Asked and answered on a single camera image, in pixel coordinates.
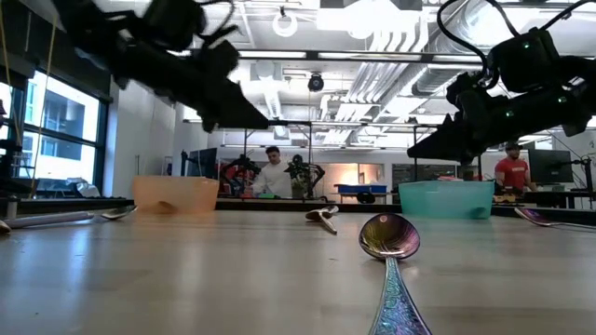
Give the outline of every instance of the spoon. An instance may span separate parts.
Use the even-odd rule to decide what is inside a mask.
[[[331,221],[329,221],[329,219],[332,218],[333,214],[337,213],[338,211],[339,208],[337,206],[327,206],[323,209],[309,211],[306,213],[306,219],[309,221],[322,222],[325,225],[325,228],[327,228],[332,234],[337,235],[337,229],[335,229],[335,226]]]
[[[374,216],[362,227],[360,247],[378,260],[385,260],[385,287],[369,335],[430,334],[403,284],[398,260],[412,256],[420,247],[416,228],[399,215]]]
[[[567,222],[553,222],[545,219],[542,215],[528,208],[515,208],[514,209],[522,219],[526,219],[529,222],[539,225],[540,227],[556,227],[559,225],[566,225],[570,227],[584,228],[584,229],[596,229],[596,226],[588,226],[585,224],[567,223]]]
[[[114,221],[118,219],[122,219],[129,215],[130,213],[137,210],[135,205],[124,206],[122,208],[115,208],[108,210],[99,216],[108,220]],[[86,211],[79,211],[79,212],[71,212],[71,213],[60,213],[60,214],[50,214],[50,215],[41,215],[41,216],[32,216],[28,218],[17,218],[11,220],[4,220],[0,221],[0,234],[10,233],[10,229],[19,229],[25,228],[30,226],[36,225],[45,225],[45,224],[54,224],[54,223],[63,223],[63,222],[71,222],[71,221],[82,221],[88,219],[94,219],[97,215],[93,213],[89,213]]]

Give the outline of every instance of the white shirt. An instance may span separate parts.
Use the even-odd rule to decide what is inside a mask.
[[[255,194],[269,193],[281,197],[291,197],[290,173],[284,172],[288,167],[286,162],[277,165],[267,164],[257,176],[252,185],[252,191]]]

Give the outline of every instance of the red shirt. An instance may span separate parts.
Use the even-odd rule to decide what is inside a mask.
[[[521,159],[501,159],[500,162],[494,167],[495,172],[505,173],[505,180],[503,186],[515,187],[523,191],[523,185],[525,184],[525,171],[528,170],[528,163]]]

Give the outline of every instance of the man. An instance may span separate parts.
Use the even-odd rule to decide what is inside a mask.
[[[512,193],[523,193],[524,185],[528,186],[532,191],[537,191],[536,185],[530,181],[528,164],[520,159],[521,148],[515,142],[507,143],[505,147],[507,157],[498,162],[496,167],[494,167],[496,183],[506,189],[512,189]]]
[[[252,191],[257,194],[275,194],[280,197],[291,197],[290,173],[284,172],[288,163],[282,163],[279,155],[279,148],[272,146],[265,151],[269,158],[269,164],[261,169],[256,181],[252,185]]]

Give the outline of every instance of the monitor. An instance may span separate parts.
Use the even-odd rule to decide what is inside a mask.
[[[530,178],[537,184],[574,182],[571,154],[564,150],[528,150]]]
[[[217,180],[217,148],[190,152],[188,158],[197,160],[198,164],[188,162],[187,176],[207,177]]]

